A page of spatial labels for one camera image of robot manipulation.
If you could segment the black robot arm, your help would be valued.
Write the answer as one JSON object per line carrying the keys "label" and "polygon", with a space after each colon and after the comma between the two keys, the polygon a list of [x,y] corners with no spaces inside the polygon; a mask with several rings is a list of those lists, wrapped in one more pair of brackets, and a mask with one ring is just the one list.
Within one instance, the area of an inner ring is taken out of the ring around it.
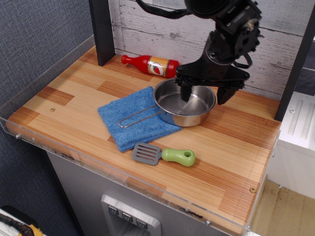
{"label": "black robot arm", "polygon": [[261,11],[252,0],[187,0],[185,9],[166,11],[137,1],[146,12],[168,19],[194,15],[215,21],[202,56],[177,67],[175,82],[181,99],[187,102],[194,86],[217,87],[218,104],[227,102],[243,89],[250,77],[245,70],[252,65],[249,52],[259,45]]}

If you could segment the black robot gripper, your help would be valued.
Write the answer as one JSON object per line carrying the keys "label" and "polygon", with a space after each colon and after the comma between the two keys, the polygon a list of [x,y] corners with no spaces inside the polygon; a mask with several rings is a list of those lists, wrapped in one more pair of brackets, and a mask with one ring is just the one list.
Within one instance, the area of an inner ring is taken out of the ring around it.
{"label": "black robot gripper", "polygon": [[234,60],[223,63],[213,52],[203,52],[197,61],[178,66],[175,83],[181,86],[181,99],[189,101],[192,86],[211,86],[218,87],[218,104],[226,103],[250,77],[233,63]]}

